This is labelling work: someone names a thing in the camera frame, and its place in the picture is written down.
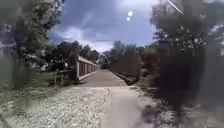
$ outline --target wooden railing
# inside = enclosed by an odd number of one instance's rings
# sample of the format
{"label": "wooden railing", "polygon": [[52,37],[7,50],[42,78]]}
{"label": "wooden railing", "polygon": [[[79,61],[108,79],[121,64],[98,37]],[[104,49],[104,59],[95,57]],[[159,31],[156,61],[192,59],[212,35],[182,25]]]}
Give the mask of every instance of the wooden railing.
{"label": "wooden railing", "polygon": [[88,61],[87,59],[81,56],[78,56],[77,77],[79,80],[88,77],[99,69],[100,67],[97,64],[94,64],[93,62]]}
{"label": "wooden railing", "polygon": [[77,56],[75,67],[76,68],[73,70],[56,71],[52,73],[53,80],[51,85],[63,86],[71,83],[78,84],[80,80],[90,76],[100,69],[100,66],[81,56]]}

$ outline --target concrete path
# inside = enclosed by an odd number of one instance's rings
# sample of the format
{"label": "concrete path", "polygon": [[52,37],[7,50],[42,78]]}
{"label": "concrete path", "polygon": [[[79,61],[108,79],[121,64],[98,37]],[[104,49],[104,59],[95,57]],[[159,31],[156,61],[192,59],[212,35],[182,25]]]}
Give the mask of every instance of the concrete path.
{"label": "concrete path", "polygon": [[144,122],[142,111],[151,99],[139,97],[140,93],[110,71],[100,70],[82,81],[81,87],[102,87],[110,92],[111,104],[107,106],[102,128],[150,128]]}
{"label": "concrete path", "polygon": [[80,87],[114,87],[127,84],[108,70],[99,70],[81,81]]}

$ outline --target paved path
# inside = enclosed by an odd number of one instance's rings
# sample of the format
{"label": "paved path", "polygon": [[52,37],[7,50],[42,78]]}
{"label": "paved path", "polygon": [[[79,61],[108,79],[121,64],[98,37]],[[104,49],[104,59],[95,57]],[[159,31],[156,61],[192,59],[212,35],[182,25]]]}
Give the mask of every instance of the paved path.
{"label": "paved path", "polygon": [[100,70],[81,81],[80,87],[127,86],[119,77],[108,70]]}
{"label": "paved path", "polygon": [[100,70],[82,82],[43,100],[32,98],[37,94],[30,92],[30,106],[7,117],[7,122],[12,128],[151,127],[144,122],[142,111],[153,101],[139,97],[138,91],[113,73]]}
{"label": "paved path", "polygon": [[105,113],[102,128],[150,128],[144,122],[142,111],[151,99],[139,97],[139,92],[131,90],[130,86],[110,71],[100,70],[81,81],[81,87],[107,88],[110,92],[110,105]]}

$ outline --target foliage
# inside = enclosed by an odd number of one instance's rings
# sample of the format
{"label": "foliage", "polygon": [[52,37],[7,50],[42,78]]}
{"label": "foliage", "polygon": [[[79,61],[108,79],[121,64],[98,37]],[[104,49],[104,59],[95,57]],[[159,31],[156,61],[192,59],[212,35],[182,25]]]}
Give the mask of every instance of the foliage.
{"label": "foliage", "polygon": [[157,61],[150,56],[144,61],[150,75],[158,67],[152,79],[158,88],[154,96],[180,116],[182,106],[191,103],[201,86],[205,55],[214,51],[213,57],[220,55],[224,25],[221,2],[181,0],[175,4],[183,14],[168,3],[153,8],[151,23],[157,28],[158,42],[150,47],[157,51],[159,63],[154,65]]}
{"label": "foliage", "polygon": [[12,50],[17,53],[21,62],[32,63],[33,57],[48,42],[47,31],[59,22],[64,0],[27,1],[21,5],[22,15],[17,17],[15,24],[1,24],[1,31],[6,34],[4,44],[15,44]]}
{"label": "foliage", "polygon": [[60,23],[63,3],[64,0],[1,2],[12,9],[3,8],[3,12],[8,11],[10,15],[0,20],[0,41],[8,47],[4,48],[7,57],[12,58],[13,88],[26,86],[35,77],[33,68],[44,65],[41,56],[48,43],[47,31]]}
{"label": "foliage", "polygon": [[93,62],[99,58],[99,53],[96,50],[91,50],[88,45],[82,47],[78,41],[62,42],[57,46],[49,45],[41,58],[48,65],[48,70],[55,71],[56,69],[73,69],[78,55]]}

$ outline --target blue sky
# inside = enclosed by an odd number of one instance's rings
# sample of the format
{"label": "blue sky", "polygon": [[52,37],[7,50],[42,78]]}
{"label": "blue sky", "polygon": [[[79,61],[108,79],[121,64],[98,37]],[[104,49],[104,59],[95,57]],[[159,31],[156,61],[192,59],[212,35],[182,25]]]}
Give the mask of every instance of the blue sky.
{"label": "blue sky", "polygon": [[[51,42],[78,40],[99,52],[109,50],[114,40],[143,46],[153,40],[152,5],[158,0],[66,0],[61,24],[48,35]],[[128,12],[133,15],[127,21]]]}

